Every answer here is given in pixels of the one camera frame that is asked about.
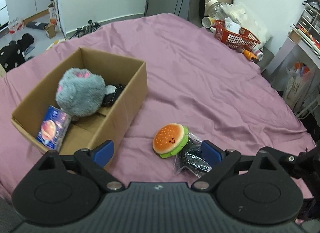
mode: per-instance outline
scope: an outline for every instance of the hamburger plush toy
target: hamburger plush toy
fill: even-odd
[[[162,127],[153,138],[153,150],[161,158],[176,155],[187,144],[188,132],[188,128],[180,124],[168,124]]]

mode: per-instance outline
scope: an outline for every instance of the ribbed gray surface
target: ribbed gray surface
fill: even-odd
[[[260,228],[229,218],[206,193],[185,183],[132,183],[109,193],[86,218],[58,228],[22,224],[15,233],[304,233],[296,224]]]

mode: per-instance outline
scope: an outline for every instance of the pink fabric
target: pink fabric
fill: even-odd
[[[54,46],[11,70],[0,80],[0,195],[13,189],[41,157],[10,123],[27,93],[78,47],[89,47],[147,62],[149,94],[126,133],[111,166],[122,182],[187,181],[174,175],[174,158],[161,159],[152,139],[162,126],[180,123],[222,149],[254,155],[271,146],[298,155],[314,147],[259,67],[217,41],[212,33],[163,14],[115,22],[95,33]]]

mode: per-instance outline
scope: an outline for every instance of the open brown cardboard box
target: open brown cardboard box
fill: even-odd
[[[94,149],[108,139],[114,142],[116,152],[148,92],[145,61],[79,48],[26,96],[12,113],[11,122],[42,152],[49,150],[36,136],[48,107],[58,108],[55,101],[58,83],[70,68],[89,69],[101,75],[106,85],[123,84],[126,88],[112,107],[101,107],[96,114],[72,122],[60,154],[73,154],[81,148]]]

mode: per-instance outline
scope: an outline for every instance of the blue gripper pad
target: blue gripper pad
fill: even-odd
[[[107,140],[91,151],[91,157],[96,164],[103,168],[112,158],[114,150],[113,141]]]
[[[222,161],[225,156],[225,152],[210,141],[204,140],[201,144],[201,155],[202,158],[205,159],[211,167],[213,167]]]

